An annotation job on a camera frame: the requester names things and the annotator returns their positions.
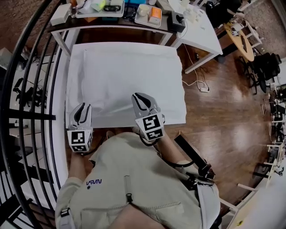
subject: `brown hardwood floor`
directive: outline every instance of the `brown hardwood floor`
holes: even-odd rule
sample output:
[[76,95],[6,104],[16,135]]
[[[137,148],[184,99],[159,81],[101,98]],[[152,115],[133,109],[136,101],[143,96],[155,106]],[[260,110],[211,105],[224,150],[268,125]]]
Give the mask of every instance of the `brown hardwood floor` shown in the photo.
[[[83,42],[147,42],[157,44],[160,34],[149,31],[123,29],[86,29],[78,37],[78,43]],[[230,43],[227,37],[220,40],[222,48]],[[186,46],[192,60],[194,52],[200,58],[207,53]],[[183,80],[191,83],[196,80],[195,72],[184,74],[184,69],[191,65],[184,45],[177,49],[183,65]],[[220,197],[232,204],[240,202],[248,192],[237,187],[237,183],[255,187],[261,180],[252,177],[258,162],[267,157],[266,144],[269,138],[269,108],[265,116],[261,112],[263,98],[267,98],[258,87],[257,95],[249,88],[249,81],[240,74],[241,66],[235,62],[239,52],[226,57],[224,64],[211,60],[204,64],[203,70],[197,71],[199,80],[203,72],[210,87],[209,93],[200,92],[196,84],[184,85],[187,108],[186,124],[165,126],[171,138],[179,132],[188,137],[189,141],[201,152],[203,157],[212,165],[216,173],[215,182]],[[100,141],[106,129],[95,130],[93,145]],[[70,161],[70,149],[67,144],[67,161]],[[86,160],[86,170],[92,165]],[[227,208],[222,205],[221,213]]]

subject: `person in black clothing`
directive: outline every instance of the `person in black clothing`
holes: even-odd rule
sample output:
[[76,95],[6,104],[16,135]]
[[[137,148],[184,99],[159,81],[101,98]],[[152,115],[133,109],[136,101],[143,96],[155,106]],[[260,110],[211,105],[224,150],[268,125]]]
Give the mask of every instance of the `person in black clothing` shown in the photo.
[[228,23],[234,16],[244,17],[239,11],[242,0],[221,0],[218,4],[208,2],[206,4],[206,14],[214,28],[223,23]]

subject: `white tablecloth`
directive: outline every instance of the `white tablecloth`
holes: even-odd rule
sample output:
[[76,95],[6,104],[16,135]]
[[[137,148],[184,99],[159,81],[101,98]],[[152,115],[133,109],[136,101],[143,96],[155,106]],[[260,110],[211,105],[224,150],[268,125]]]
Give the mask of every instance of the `white tablecloth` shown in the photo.
[[175,48],[129,42],[73,46],[69,65],[66,127],[82,102],[92,105],[92,127],[135,126],[131,96],[154,97],[165,124],[185,123],[182,65]]

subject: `black and white marker cube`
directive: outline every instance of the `black and white marker cube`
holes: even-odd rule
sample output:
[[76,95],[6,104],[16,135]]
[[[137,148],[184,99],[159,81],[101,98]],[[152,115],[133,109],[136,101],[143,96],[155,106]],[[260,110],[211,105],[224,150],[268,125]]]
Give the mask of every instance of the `black and white marker cube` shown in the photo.
[[73,152],[89,151],[92,142],[92,130],[67,131],[68,143]]
[[165,135],[164,121],[161,113],[136,119],[135,122],[148,141],[161,138]]

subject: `metal handrail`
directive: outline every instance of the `metal handrail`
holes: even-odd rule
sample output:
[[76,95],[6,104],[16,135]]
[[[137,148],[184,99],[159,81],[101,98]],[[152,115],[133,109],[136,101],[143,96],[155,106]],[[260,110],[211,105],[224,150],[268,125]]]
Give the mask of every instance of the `metal handrail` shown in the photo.
[[[57,200],[54,184],[53,184],[52,178],[50,176],[50,169],[49,169],[49,164],[48,164],[48,159],[47,159],[45,125],[44,125],[45,120],[49,120],[50,147],[51,147],[51,152],[52,152],[51,157],[52,157],[52,162],[53,162],[52,166],[53,166],[53,169],[55,171],[55,178],[56,178],[57,185],[60,188],[59,178],[58,178],[57,169],[56,169],[56,165],[55,165],[55,157],[54,157],[54,151],[53,151],[52,137],[51,137],[51,134],[52,134],[52,132],[51,132],[51,121],[55,120],[55,116],[52,114],[53,90],[54,90],[54,85],[55,85],[55,77],[56,77],[57,67],[59,64],[59,58],[61,56],[61,51],[62,51],[61,49],[59,50],[59,55],[58,55],[58,58],[56,60],[56,65],[54,66],[55,71],[54,71],[54,75],[53,75],[53,79],[52,79],[52,87],[51,87],[52,91],[50,94],[50,109],[49,109],[49,111],[46,111],[46,113],[45,113],[45,99],[44,99],[45,95],[46,95],[50,66],[51,66],[51,62],[52,62],[53,56],[55,54],[55,50],[56,50],[57,45],[55,45],[53,52],[50,56],[48,69],[47,69],[47,72],[45,75],[43,92],[42,92],[42,99],[41,99],[41,102],[42,102],[41,113],[35,112],[35,99],[36,99],[37,86],[39,83],[39,75],[40,75],[43,59],[45,57],[46,51],[47,51],[48,46],[50,44],[50,41],[52,39],[51,35],[49,36],[48,41],[42,50],[42,55],[41,55],[41,58],[39,61],[37,73],[36,73],[35,80],[34,80],[34,88],[33,88],[33,95],[32,95],[30,112],[24,111],[24,106],[25,106],[24,93],[25,93],[25,89],[26,89],[26,85],[27,85],[30,66],[33,62],[34,53],[37,50],[39,41],[41,40],[41,37],[42,37],[46,27],[48,26],[48,23],[49,23],[52,15],[54,14],[54,12],[58,8],[58,6],[61,4],[61,0],[59,2],[57,2],[55,7],[52,9],[50,15],[48,15],[47,20],[45,22],[45,25],[41,28],[41,30],[40,30],[37,38],[36,38],[36,41],[34,43],[31,54],[29,56],[29,60],[28,60],[26,70],[24,73],[22,88],[21,88],[21,92],[20,92],[19,110],[10,109],[9,105],[10,105],[13,80],[14,80],[14,76],[15,76],[17,65],[18,65],[18,61],[20,59],[21,52],[22,52],[22,50],[23,50],[23,48],[24,48],[24,46],[25,46],[25,44],[26,44],[26,42],[27,42],[27,40],[28,40],[28,38],[32,32],[32,29],[36,25],[36,22],[39,20],[39,18],[41,17],[41,15],[44,13],[44,11],[46,10],[46,8],[49,6],[49,4],[51,2],[52,2],[52,0],[44,0],[41,3],[40,7],[34,13],[34,15],[31,17],[28,24],[23,29],[22,34],[20,35],[20,38],[18,39],[18,42],[16,44],[16,47],[14,49],[13,55],[11,57],[10,63],[8,65],[8,68],[7,68],[7,72],[6,72],[5,79],[4,79],[3,95],[2,95],[1,104],[0,104],[0,140],[1,140],[3,160],[4,160],[4,164],[5,164],[6,180],[7,180],[8,186],[9,186],[10,193],[11,193],[11,195],[13,195],[9,180],[11,181],[11,185],[13,186],[14,194],[15,194],[21,208],[24,210],[25,215],[28,217],[28,219],[30,220],[30,222],[33,224],[33,226],[35,228],[42,228],[42,226],[41,226],[40,222],[37,220],[37,218],[35,217],[35,215],[33,214],[33,211],[31,210],[31,208],[29,207],[29,202],[25,198],[25,195],[21,189],[21,185],[17,182],[18,174],[17,174],[16,165],[15,165],[15,163],[13,163],[13,158],[12,158],[11,154],[9,153],[10,144],[9,144],[8,121],[9,121],[9,118],[19,119],[20,148],[21,148],[21,156],[22,156],[22,159],[24,162],[23,164],[24,164],[25,174],[26,174],[28,183],[30,185],[31,191],[34,195],[34,199],[35,199],[39,209],[41,210],[42,215],[44,216],[44,218],[46,220],[47,224],[46,223],[43,223],[43,224],[48,225],[51,228],[54,228],[54,226],[52,225],[49,217],[47,216],[47,214],[44,210],[44,207],[41,205],[41,203],[39,201],[39,198],[38,198],[36,190],[34,188],[32,179],[29,176],[29,169],[28,169],[28,163],[27,163],[26,152],[25,152],[25,143],[24,143],[23,119],[30,119],[31,120],[31,137],[32,137],[32,146],[33,146],[32,148],[33,148],[34,158],[36,161],[35,165],[36,165],[37,176],[38,176],[43,194],[46,198],[47,204],[48,204],[50,210],[54,211],[53,206],[51,204],[51,201],[49,199],[49,196],[47,194],[43,179],[41,178],[38,156],[37,156],[36,139],[35,139],[35,120],[40,120],[41,121],[41,130],[42,130],[42,147],[43,147],[43,153],[44,153],[43,158],[44,158],[45,167],[46,167],[47,179],[50,183],[50,187],[51,187],[53,196],[54,196],[55,200]],[[5,188],[4,188],[2,174],[1,174],[0,178],[2,181],[5,199],[7,200],[8,198],[6,195]]]

